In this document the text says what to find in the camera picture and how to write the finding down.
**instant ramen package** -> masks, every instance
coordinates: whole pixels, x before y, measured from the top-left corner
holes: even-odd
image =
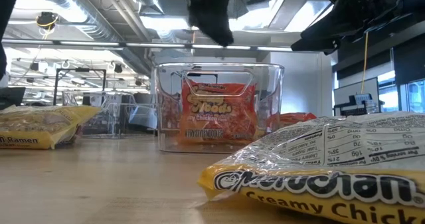
[[[255,140],[254,85],[189,82],[182,90],[181,144]]]
[[[425,223],[425,114],[318,118],[205,169],[209,198],[233,191],[344,223]]]
[[[0,111],[0,148],[54,149],[100,109],[90,106],[9,107]]]

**maruchan logo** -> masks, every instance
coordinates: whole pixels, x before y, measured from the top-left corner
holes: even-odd
[[[264,191],[299,194],[308,192],[319,198],[338,195],[345,200],[358,199],[365,203],[382,201],[387,204],[425,207],[425,195],[416,184],[395,175],[348,174],[334,171],[329,175],[264,175],[252,171],[225,171],[214,177],[218,190],[239,192],[241,187]]]

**clear plastic container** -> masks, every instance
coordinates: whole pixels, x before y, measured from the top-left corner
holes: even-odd
[[[273,132],[283,78],[277,64],[156,66],[160,150],[228,154]]]
[[[136,103],[132,93],[64,91],[62,105],[101,108],[82,125],[83,138],[138,138],[156,132],[155,105]]]

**computer monitor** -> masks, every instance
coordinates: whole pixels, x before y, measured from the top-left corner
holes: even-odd
[[[0,110],[12,105],[20,106],[24,98],[25,88],[0,88]]]

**ceiling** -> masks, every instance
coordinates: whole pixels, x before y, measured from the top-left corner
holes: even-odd
[[[85,0],[84,5],[93,6],[97,19],[104,19],[111,30],[116,34],[120,41],[142,42],[164,42],[169,41],[179,43],[196,44],[214,44],[208,37],[200,31],[189,30],[186,23],[186,4],[185,0],[159,0],[165,14],[156,19],[152,16],[143,15],[148,10],[145,3],[138,3],[137,0],[116,0],[119,8],[127,14],[127,19],[113,4],[112,0]],[[255,6],[247,5],[249,0],[231,0],[229,5],[229,17],[231,19],[230,26],[234,30],[235,45],[260,45],[260,46],[290,46],[299,39],[299,33],[317,20],[326,11],[330,11],[330,3],[328,0],[266,0],[268,7],[255,10]],[[93,37],[82,32],[81,24],[71,23],[63,19],[69,17],[64,15],[69,12],[55,2],[49,0],[17,0],[15,9],[9,26],[7,27],[5,38],[12,39],[42,39],[46,30],[40,29],[35,23],[36,17],[41,12],[50,11],[58,13],[62,18],[57,22],[56,27],[48,35],[47,39],[52,40],[71,40],[71,41],[92,41]],[[133,27],[128,22],[129,14],[139,17],[139,22],[146,33],[141,30],[134,29],[137,22],[134,21]],[[172,39],[165,39],[163,35],[159,35],[158,29],[169,32]],[[110,79],[107,87],[124,87],[128,90],[133,89],[134,92],[147,92],[149,88],[149,76],[151,75],[152,65],[155,64],[155,57],[165,56],[219,56],[219,57],[249,57],[257,58],[258,61],[266,56],[265,52],[252,51],[215,51],[208,49],[199,50],[143,50],[134,49],[129,52],[141,60],[140,63],[130,62],[128,58],[118,51],[111,50],[94,50],[89,48],[68,49],[64,47],[49,47],[44,49],[26,48],[26,47],[8,47],[6,49],[9,60],[8,71],[11,75],[9,84],[14,86],[31,86],[38,90],[37,86],[52,86],[55,75],[54,69],[58,67],[85,67],[99,68],[107,70],[107,77]],[[29,69],[32,62],[41,63],[45,69],[33,71]],[[122,64],[123,72],[115,73],[114,65]],[[59,86],[67,88],[98,88],[102,85],[101,80],[96,80],[99,74],[84,73],[71,74],[75,78],[92,78],[83,85],[75,85],[71,82],[71,77],[65,76],[59,82]],[[40,78],[34,79],[32,83],[28,83],[26,77]],[[144,80],[146,85],[135,86],[136,79]]]

